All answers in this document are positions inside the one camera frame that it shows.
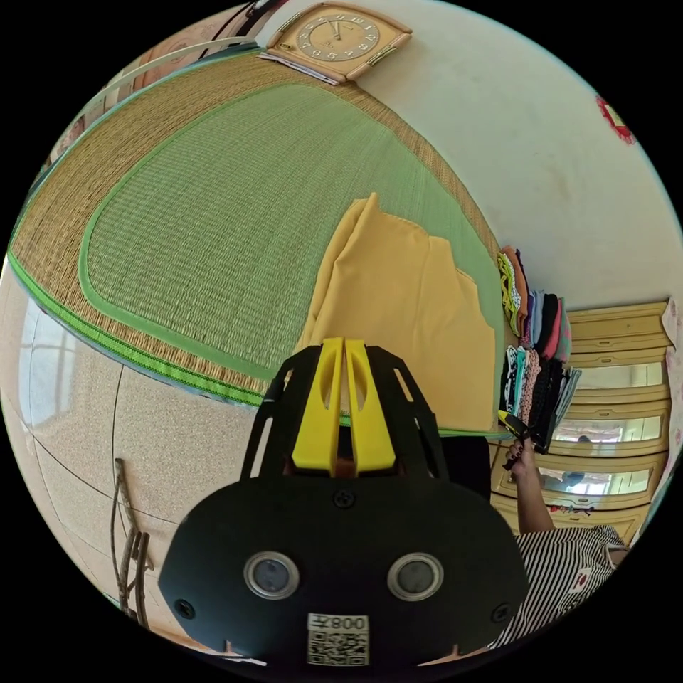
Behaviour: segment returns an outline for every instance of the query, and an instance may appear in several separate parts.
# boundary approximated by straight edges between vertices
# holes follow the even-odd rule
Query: clock face
[[[369,54],[379,45],[379,28],[360,14],[330,14],[312,18],[297,32],[297,47],[308,57],[343,62]]]

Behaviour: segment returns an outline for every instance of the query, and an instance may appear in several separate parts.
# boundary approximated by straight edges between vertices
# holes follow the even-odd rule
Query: tile floor
[[[26,486],[74,564],[116,596],[110,548],[115,457],[137,523],[150,534],[147,615],[183,637],[157,588],[178,523],[237,479],[254,412],[194,396],[122,366],[76,339],[0,276],[0,403]],[[117,557],[127,520],[115,527]]]

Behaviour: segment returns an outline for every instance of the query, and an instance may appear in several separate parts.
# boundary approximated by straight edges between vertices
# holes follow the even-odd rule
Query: red decoration
[[[633,133],[624,125],[617,112],[600,95],[596,95],[595,101],[598,103],[600,111],[609,122],[612,130],[615,130],[617,135],[626,144],[633,144],[635,142]]]

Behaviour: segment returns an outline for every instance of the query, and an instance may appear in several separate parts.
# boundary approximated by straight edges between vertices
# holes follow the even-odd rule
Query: qr code
[[[362,667],[368,664],[368,659],[368,633],[309,631],[309,664]]]

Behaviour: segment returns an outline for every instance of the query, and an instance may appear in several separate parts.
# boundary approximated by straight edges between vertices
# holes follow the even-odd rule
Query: clock hand
[[[336,30],[336,31],[335,31],[334,26],[332,25],[332,22],[331,22],[329,19],[326,18],[325,21],[329,24],[329,27],[332,29],[332,32],[334,33],[334,37],[335,37],[337,40],[339,40],[339,38],[340,38],[340,36],[339,36],[339,30]]]

